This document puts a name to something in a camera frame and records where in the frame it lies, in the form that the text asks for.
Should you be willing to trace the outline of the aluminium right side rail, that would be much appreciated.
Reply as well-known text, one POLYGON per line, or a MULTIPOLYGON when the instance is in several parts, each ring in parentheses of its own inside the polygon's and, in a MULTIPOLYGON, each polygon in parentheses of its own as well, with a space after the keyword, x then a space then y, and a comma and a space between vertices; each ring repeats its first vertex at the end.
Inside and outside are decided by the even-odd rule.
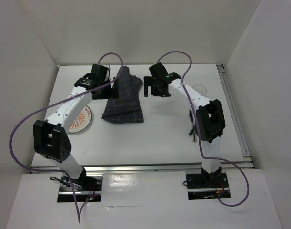
POLYGON ((246 142, 246 138, 242 129, 242 125, 236 110, 236 106, 234 103, 234 99, 233 96, 231 94, 231 90, 230 90, 230 86, 226 77, 226 73, 225 73, 225 66, 224 65, 216 65, 217 67, 217 71, 221 80, 221 84, 227 99, 227 103, 230 109, 230 113, 231 113, 231 117, 233 120, 233 124, 235 127, 235 131, 236 134, 238 136, 238 141, 240 143, 240 147, 242 150, 242 156, 243 156, 243 162, 244 164, 251 164, 251 166, 243 166, 245 168, 255 168, 254 167, 254 163, 253 163, 253 159, 251 157, 247 142, 246 142))

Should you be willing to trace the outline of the aluminium front rail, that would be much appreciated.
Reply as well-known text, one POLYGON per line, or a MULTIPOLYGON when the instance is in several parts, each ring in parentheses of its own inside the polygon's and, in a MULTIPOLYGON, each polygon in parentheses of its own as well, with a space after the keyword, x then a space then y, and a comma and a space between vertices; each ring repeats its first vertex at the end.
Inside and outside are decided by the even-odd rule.
MULTIPOLYGON (((252 161, 235 162, 242 169, 255 168, 252 161)), ((169 171, 169 170, 198 170, 200 163, 191 164, 161 164, 161 165, 117 165, 117 166, 83 166, 87 172, 137 172, 137 171, 169 171)), ((222 163, 223 169, 235 169, 230 163, 222 163)), ((36 169, 57 169, 56 167, 34 167, 36 169)))

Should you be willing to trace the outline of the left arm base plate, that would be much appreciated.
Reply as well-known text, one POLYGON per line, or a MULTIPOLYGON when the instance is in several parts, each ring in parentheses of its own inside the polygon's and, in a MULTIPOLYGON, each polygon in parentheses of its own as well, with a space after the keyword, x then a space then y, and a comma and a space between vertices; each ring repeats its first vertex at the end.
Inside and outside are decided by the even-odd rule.
MULTIPOLYGON (((59 182, 58 203, 74 202, 73 191, 69 179, 62 175, 61 178, 50 177, 50 180, 59 182)), ((77 202, 101 202, 101 190, 103 183, 103 175, 95 174, 89 178, 85 185, 73 183, 77 202)))

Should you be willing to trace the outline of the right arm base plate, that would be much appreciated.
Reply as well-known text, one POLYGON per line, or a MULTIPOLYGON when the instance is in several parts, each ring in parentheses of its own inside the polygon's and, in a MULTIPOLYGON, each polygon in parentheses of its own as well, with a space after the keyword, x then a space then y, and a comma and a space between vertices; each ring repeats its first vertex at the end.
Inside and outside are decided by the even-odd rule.
POLYGON ((222 173, 216 180, 208 183, 202 174, 186 174, 183 185, 187 188, 189 200, 208 200, 231 198, 231 192, 226 173, 222 173))

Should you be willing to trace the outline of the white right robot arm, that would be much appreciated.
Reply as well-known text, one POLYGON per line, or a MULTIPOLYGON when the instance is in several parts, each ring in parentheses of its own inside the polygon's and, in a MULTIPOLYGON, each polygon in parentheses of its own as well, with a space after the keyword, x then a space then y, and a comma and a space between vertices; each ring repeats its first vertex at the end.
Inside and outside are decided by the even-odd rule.
POLYGON ((226 123, 222 104, 218 99, 210 100, 187 85, 182 77, 168 73, 162 63, 149 67, 151 76, 144 77, 144 96, 148 97, 148 88, 152 96, 175 96, 190 108, 194 133, 201 144, 201 183, 212 187, 222 173, 220 141, 226 123))

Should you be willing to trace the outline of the aluminium rail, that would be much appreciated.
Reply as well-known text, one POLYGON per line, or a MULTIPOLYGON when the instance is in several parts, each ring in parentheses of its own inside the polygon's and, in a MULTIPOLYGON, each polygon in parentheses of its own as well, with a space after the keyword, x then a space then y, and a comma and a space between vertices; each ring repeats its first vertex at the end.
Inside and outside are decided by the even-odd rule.
POLYGON ((238 136, 238 141, 240 143, 240 147, 242 150, 242 156, 243 156, 243 162, 244 164, 251 164, 251 166, 243 166, 245 168, 255 168, 254 167, 254 163, 253 163, 253 159, 251 157, 247 142, 246 142, 246 138, 242 129, 242 125, 236 110, 236 106, 234 103, 234 99, 233 96, 231 94, 231 90, 230 90, 230 86, 226 77, 226 73, 225 73, 225 66, 224 65, 216 65, 217 67, 217 71, 221 80, 221 84, 227 99, 227 103, 230 109, 230 113, 231 113, 231 117, 233 120, 233 124, 235 127, 235 131, 236 134, 238 136))
MULTIPOLYGON (((242 169, 255 168, 252 161, 235 162, 242 169)), ((137 171, 169 171, 169 170, 198 170, 200 163, 191 164, 161 164, 161 165, 117 165, 117 166, 83 166, 87 172, 137 172, 137 171)), ((235 169, 230 163, 222 163, 223 169, 235 169)), ((57 169, 56 167, 34 167, 36 169, 57 169)))

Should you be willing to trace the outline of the dark checked cloth placemat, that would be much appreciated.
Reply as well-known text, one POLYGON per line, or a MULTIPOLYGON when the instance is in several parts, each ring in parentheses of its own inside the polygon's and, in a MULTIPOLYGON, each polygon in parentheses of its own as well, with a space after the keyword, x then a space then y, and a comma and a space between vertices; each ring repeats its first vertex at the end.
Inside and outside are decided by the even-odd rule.
POLYGON ((122 68, 118 80, 119 97, 107 101, 101 118, 112 124, 143 123, 143 112, 139 101, 139 91, 143 81, 131 75, 127 66, 122 68))

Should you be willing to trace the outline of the striped handled knife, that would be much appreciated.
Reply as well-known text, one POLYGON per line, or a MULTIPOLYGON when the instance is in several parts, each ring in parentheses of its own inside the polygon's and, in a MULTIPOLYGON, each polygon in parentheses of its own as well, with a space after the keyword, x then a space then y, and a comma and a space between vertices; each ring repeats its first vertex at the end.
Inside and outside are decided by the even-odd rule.
MULTIPOLYGON (((191 124, 194 125, 194 131, 196 131, 192 110, 189 110, 189 117, 190 117, 190 120, 191 120, 191 124)), ((192 141, 193 142, 197 142, 197 134, 196 134, 196 132, 194 132, 194 134, 191 135, 191 137, 192 137, 192 141)))

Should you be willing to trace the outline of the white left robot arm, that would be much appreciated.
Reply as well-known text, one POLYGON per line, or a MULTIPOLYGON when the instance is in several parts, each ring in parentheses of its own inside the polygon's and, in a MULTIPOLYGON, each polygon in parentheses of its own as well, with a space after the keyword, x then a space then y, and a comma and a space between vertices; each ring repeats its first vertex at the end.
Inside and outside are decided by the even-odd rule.
POLYGON ((58 169, 70 176, 70 185, 75 190, 87 188, 93 179, 71 154, 72 145, 68 131, 75 119, 92 100, 117 98, 117 87, 110 85, 110 66, 93 64, 91 72, 79 78, 69 95, 69 101, 45 121, 37 120, 33 125, 35 152, 53 162, 58 169))

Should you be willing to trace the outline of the clear drinking glass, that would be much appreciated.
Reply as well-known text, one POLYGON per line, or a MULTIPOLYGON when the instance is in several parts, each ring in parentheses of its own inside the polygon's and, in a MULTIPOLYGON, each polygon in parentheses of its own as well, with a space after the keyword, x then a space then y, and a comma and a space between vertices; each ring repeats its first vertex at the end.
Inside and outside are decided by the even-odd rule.
POLYGON ((192 88, 201 95, 206 95, 207 93, 207 88, 202 84, 195 84, 192 88))

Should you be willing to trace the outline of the orange sunburst patterned plate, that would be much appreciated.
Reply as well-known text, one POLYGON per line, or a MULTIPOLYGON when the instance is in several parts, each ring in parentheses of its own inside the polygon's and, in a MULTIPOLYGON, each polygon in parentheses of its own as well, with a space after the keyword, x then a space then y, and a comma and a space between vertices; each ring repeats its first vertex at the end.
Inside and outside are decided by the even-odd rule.
POLYGON ((86 130, 91 124, 92 118, 92 110, 89 106, 85 106, 69 128, 69 134, 77 134, 86 130))

